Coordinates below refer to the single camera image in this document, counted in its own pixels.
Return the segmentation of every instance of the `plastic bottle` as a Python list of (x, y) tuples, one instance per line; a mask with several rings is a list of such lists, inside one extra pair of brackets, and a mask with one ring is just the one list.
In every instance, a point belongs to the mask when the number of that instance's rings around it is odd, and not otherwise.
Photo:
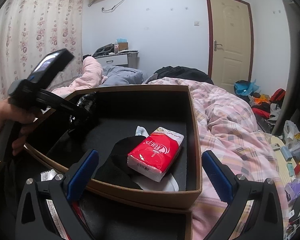
[(114, 43), (114, 53), (117, 54), (119, 52), (119, 43), (117, 40)]

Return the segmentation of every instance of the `door panel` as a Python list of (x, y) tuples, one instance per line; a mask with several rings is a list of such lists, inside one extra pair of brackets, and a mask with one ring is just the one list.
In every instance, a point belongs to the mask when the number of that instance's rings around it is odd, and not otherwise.
[(218, 87), (234, 93), (233, 85), (248, 80), (251, 54), (251, 31), (248, 6), (236, 0), (210, 0), (213, 40), (211, 79)]

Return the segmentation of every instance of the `purple package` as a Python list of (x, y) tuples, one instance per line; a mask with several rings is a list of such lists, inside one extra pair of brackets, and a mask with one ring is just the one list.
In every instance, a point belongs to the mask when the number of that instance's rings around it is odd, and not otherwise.
[(300, 196), (300, 179), (295, 179), (293, 182), (285, 186), (286, 197), (288, 204)]

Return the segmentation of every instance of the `person's hand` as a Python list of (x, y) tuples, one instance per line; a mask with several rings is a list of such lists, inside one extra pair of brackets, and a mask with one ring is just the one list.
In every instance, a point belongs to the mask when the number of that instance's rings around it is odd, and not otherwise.
[[(34, 111), (26, 111), (17, 106), (8, 103), (8, 100), (0, 101), (0, 130), (3, 127), (6, 120), (12, 120), (23, 124), (33, 124), (35, 119)], [(31, 125), (29, 127), (24, 126), (21, 129), (22, 136), (15, 140), (12, 144), (13, 155), (18, 154), (23, 149), (23, 145), (26, 140), (26, 136), (33, 131)]]

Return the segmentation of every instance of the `metal screw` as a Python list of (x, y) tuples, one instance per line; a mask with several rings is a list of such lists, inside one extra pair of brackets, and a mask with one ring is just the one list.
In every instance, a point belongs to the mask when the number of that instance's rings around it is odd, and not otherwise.
[(58, 174), (58, 175), (56, 175), (56, 176), (55, 176), (55, 179), (56, 179), (56, 180), (61, 180), (61, 179), (63, 179), (63, 174)]
[(246, 177), (243, 174), (238, 174), (237, 175), (238, 180), (245, 180)]
[(30, 185), (32, 183), (33, 183), (33, 179), (32, 178), (29, 178), (29, 179), (26, 180), (26, 184), (27, 185)]
[(272, 184), (274, 183), (274, 182), (273, 182), (273, 179), (270, 179), (270, 178), (268, 178), (266, 181), (267, 181), (267, 183), (270, 184), (270, 185), (272, 185)]

